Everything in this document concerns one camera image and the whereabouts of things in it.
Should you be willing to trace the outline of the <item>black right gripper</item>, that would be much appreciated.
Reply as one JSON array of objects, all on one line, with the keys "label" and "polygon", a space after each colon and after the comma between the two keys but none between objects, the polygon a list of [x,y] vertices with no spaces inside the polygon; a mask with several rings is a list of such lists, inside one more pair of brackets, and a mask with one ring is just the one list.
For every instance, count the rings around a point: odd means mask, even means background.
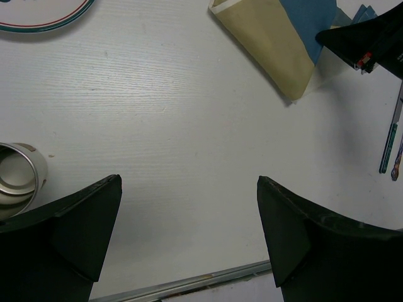
[{"label": "black right gripper", "polygon": [[315,39],[355,69],[380,65],[402,78],[402,4],[367,21],[319,32]]}]

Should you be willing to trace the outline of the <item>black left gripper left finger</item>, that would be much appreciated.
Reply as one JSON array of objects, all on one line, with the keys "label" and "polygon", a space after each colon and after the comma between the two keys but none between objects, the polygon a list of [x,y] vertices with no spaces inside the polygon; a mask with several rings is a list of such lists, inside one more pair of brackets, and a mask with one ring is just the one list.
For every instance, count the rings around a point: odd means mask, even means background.
[{"label": "black left gripper left finger", "polygon": [[110,175],[1,221],[1,301],[88,301],[122,198]]}]

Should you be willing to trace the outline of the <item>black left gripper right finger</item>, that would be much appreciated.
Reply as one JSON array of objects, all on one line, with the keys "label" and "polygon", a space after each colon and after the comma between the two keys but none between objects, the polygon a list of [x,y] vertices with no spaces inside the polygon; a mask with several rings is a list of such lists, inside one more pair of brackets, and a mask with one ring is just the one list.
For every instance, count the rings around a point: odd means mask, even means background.
[{"label": "black left gripper right finger", "polygon": [[402,231],[369,225],[266,176],[257,200],[276,287],[285,301],[401,301]]}]

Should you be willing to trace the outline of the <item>blue tan white placemat cloth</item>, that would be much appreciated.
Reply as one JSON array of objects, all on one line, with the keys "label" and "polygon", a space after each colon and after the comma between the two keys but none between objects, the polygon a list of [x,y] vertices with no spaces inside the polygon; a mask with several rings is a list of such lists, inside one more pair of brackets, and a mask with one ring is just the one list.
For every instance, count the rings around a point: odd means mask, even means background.
[{"label": "blue tan white placemat cloth", "polygon": [[211,1],[208,8],[292,102],[348,69],[316,34],[377,17],[361,5],[350,18],[328,0]]}]

